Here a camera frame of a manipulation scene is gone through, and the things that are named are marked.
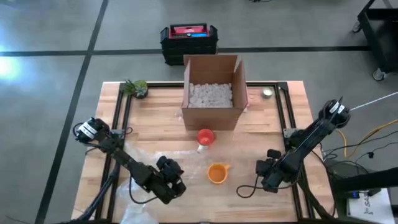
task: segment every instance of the orange mug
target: orange mug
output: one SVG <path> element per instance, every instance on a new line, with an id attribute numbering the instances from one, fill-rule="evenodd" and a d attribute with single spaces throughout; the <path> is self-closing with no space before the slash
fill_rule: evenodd
<path id="1" fill-rule="evenodd" d="M 227 164 L 212 164 L 207 169 L 207 177 L 214 184 L 222 184 L 228 176 L 230 167 Z"/>

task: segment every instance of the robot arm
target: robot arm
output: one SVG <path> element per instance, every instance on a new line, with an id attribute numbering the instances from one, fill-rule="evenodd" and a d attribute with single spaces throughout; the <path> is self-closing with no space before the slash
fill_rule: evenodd
<path id="1" fill-rule="evenodd" d="M 297 180 L 304 158 L 336 128 L 344 127 L 350 119 L 349 109 L 341 104 L 341 100 L 328 101 L 309 127 L 295 131 L 288 138 L 292 148 L 284 155 L 278 151 L 268 150 L 268 159 L 257 161 L 256 173 L 264 179 L 261 184 L 268 192 L 277 193 L 282 181 Z"/>
<path id="2" fill-rule="evenodd" d="M 156 162 L 158 171 L 152 166 L 135 161 L 122 150 L 123 139 L 120 134 L 112 132 L 101 119 L 90 118 L 74 135 L 83 144 L 98 141 L 98 145 L 95 145 L 98 149 L 120 163 L 130 172 L 137 185 L 146 192 L 152 191 L 163 203 L 168 204 L 184 193 L 186 187 L 180 178 L 183 170 L 177 162 L 162 156 Z"/>

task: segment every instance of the small potted plant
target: small potted plant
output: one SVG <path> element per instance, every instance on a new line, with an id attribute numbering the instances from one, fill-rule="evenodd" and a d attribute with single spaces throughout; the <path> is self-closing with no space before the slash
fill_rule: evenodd
<path id="1" fill-rule="evenodd" d="M 144 80 L 138 80 L 134 83 L 131 80 L 126 80 L 123 92 L 135 98 L 143 99 L 148 95 L 148 84 Z"/>

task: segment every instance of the open cardboard box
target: open cardboard box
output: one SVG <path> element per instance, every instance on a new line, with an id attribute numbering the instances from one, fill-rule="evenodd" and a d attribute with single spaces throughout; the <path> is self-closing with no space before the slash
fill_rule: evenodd
<path id="1" fill-rule="evenodd" d="M 184 55 L 182 114 L 187 130 L 233 130 L 248 104 L 243 62 L 237 55 Z M 189 83 L 232 83 L 232 108 L 189 108 Z"/>

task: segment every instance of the butcher block table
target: butcher block table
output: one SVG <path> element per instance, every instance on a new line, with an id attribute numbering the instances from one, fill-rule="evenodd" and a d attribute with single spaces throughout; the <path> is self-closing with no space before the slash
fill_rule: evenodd
<path id="1" fill-rule="evenodd" d="M 306 128 L 312 121 L 310 107 L 301 81 L 287 82 L 290 91 L 296 125 Z M 248 87 L 249 107 L 239 118 L 234 131 L 215 131 L 216 141 L 204 153 L 198 154 L 196 131 L 186 131 L 180 117 L 183 88 L 150 88 L 148 97 L 133 99 L 128 119 L 128 127 L 133 129 L 126 136 L 124 150 L 137 161 L 155 165 L 156 160 L 165 155 L 176 160 L 185 171 L 182 180 L 186 192 L 179 198 L 164 205 L 160 200 L 148 203 L 143 211 L 148 212 L 158 222 L 296 222 L 292 189 L 279 190 L 277 194 L 256 190 L 251 198 L 236 195 L 239 185 L 254 185 L 255 166 L 259 159 L 265 160 L 268 149 L 284 152 L 282 129 L 275 102 L 275 94 L 263 99 L 263 87 Z M 119 83 L 103 83 L 95 116 L 111 125 Z M 281 95 L 284 116 L 289 120 L 284 96 Z M 125 103 L 122 104 L 119 122 L 123 121 Z M 319 148 L 314 151 L 321 155 Z M 92 202 L 100 189 L 105 154 L 91 151 L 87 154 L 76 196 L 72 218 L 81 215 Z M 207 167 L 214 163 L 231 165 L 228 178 L 223 184 L 215 185 L 207 179 Z M 328 212 L 333 210 L 333 196 L 322 163 L 313 154 L 305 158 L 308 184 L 319 202 Z M 142 208 L 132 205 L 126 193 L 129 173 L 121 169 L 113 215 L 114 222 L 120 222 L 126 211 Z M 241 189 L 242 195 L 250 194 L 252 189 Z M 133 191 L 136 200 L 152 196 L 143 190 Z M 308 217 L 305 199 L 301 189 L 299 195 L 303 216 Z M 109 194 L 105 198 L 107 209 Z"/>

